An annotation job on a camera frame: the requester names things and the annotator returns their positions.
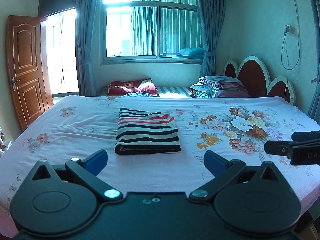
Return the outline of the white striped knit sweater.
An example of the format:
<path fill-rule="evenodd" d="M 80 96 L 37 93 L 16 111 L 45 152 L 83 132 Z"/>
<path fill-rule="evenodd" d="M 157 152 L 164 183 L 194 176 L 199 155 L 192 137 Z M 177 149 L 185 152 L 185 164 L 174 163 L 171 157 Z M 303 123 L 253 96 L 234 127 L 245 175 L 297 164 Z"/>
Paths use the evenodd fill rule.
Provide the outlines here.
<path fill-rule="evenodd" d="M 121 108 L 114 151 L 118 155 L 180 152 L 175 118 L 168 113 Z"/>

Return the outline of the floral white bed sheet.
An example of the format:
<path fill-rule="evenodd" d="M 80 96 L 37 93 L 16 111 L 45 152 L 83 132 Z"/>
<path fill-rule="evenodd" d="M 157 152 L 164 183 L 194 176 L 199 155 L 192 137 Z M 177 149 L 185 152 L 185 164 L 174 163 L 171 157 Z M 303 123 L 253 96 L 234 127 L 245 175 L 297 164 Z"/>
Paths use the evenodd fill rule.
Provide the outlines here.
<path fill-rule="evenodd" d="M 16 235 L 10 203 L 38 160 L 63 164 L 101 149 L 108 163 L 98 177 L 123 193 L 193 191 L 212 179 L 204 166 L 207 150 L 252 166 L 271 161 L 306 211 L 319 197 L 319 166 L 292 166 L 287 157 L 267 154 L 264 144 L 317 130 L 317 122 L 279 97 L 68 96 L 1 157 L 1 234 Z"/>

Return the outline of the stack of folded blankets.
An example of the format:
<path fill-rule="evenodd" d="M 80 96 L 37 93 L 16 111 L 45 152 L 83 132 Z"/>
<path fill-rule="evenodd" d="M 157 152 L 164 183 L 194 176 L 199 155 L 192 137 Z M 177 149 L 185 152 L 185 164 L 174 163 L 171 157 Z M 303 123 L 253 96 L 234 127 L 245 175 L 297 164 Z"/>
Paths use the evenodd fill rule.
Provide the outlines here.
<path fill-rule="evenodd" d="M 247 88 L 233 77 L 213 75 L 199 78 L 190 86 L 191 96 L 196 98 L 250 98 Z"/>

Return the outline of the striped mattress pad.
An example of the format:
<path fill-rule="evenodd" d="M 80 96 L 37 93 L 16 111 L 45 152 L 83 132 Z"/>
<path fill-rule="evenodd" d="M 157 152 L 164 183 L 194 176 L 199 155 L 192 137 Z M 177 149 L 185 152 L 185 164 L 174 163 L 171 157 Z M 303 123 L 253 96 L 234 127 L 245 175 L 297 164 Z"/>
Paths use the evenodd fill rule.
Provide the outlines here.
<path fill-rule="evenodd" d="M 167 99 L 191 98 L 190 89 L 187 87 L 157 87 L 158 96 Z"/>

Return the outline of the red white scalloped headboard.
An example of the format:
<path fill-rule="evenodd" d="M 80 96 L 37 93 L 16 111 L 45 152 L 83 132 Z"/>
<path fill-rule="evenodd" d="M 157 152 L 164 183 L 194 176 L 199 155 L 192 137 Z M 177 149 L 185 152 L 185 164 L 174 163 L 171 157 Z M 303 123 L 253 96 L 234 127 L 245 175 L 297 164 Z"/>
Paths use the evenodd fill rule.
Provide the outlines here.
<path fill-rule="evenodd" d="M 245 58 L 240 65 L 229 60 L 223 74 L 240 80 L 251 97 L 278 96 L 291 105 L 296 102 L 295 90 L 289 79 L 278 76 L 272 80 L 266 65 L 256 56 Z"/>

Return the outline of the brown wooden door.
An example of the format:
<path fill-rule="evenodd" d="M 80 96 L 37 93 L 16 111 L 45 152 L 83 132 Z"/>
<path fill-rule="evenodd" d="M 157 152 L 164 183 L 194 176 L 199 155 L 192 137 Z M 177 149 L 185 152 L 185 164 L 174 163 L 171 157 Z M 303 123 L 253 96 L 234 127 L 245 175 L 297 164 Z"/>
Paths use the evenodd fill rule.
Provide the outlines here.
<path fill-rule="evenodd" d="M 6 64 L 21 130 L 53 106 L 47 64 L 42 62 L 41 20 L 10 15 L 6 26 Z"/>

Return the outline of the blue pillow on windowsill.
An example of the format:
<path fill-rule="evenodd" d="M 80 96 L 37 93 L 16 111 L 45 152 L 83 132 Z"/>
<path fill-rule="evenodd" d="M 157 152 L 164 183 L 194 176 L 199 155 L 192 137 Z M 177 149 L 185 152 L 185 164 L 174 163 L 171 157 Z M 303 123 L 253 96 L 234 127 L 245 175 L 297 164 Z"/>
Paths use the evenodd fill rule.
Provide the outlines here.
<path fill-rule="evenodd" d="M 178 51 L 181 56 L 186 57 L 204 57 L 204 48 L 183 48 Z"/>

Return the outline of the left teal curtain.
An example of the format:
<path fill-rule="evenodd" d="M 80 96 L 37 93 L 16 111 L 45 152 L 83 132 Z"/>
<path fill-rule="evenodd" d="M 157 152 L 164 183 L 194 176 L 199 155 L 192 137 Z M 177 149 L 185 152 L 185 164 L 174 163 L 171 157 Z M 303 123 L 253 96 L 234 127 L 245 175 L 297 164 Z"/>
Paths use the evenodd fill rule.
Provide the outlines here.
<path fill-rule="evenodd" d="M 75 60 L 80 96 L 95 96 L 91 51 L 96 7 L 101 0 L 75 0 Z"/>

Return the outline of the teal curtain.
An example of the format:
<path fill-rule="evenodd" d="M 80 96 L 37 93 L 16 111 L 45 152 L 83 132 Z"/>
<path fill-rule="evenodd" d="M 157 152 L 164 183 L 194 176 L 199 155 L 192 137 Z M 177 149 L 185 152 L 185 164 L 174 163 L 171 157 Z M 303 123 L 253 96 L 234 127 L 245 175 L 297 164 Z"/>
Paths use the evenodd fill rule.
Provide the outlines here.
<path fill-rule="evenodd" d="M 95 96 L 91 51 L 96 7 L 101 0 L 75 0 L 75 60 L 80 96 Z"/>
<path fill-rule="evenodd" d="M 216 49 L 225 19 L 227 0 L 196 0 L 204 58 L 200 76 L 215 74 Z"/>

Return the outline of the right teal curtain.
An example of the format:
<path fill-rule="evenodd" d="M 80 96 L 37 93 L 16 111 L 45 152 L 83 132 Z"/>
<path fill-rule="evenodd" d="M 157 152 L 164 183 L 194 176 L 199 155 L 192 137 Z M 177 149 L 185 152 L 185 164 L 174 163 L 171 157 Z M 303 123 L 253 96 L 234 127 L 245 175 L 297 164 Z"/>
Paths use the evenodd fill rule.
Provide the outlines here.
<path fill-rule="evenodd" d="M 225 19 L 227 0 L 196 0 L 204 58 L 200 76 L 215 74 L 216 49 Z"/>

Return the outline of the window with grey frame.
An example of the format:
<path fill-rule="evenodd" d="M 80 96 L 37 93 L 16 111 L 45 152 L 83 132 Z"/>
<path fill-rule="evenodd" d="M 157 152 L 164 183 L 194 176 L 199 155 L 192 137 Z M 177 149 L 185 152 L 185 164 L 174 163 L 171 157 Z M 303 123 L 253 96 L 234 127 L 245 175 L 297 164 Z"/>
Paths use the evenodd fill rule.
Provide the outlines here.
<path fill-rule="evenodd" d="M 196 0 L 103 0 L 101 59 L 200 61 L 181 56 L 203 48 Z"/>

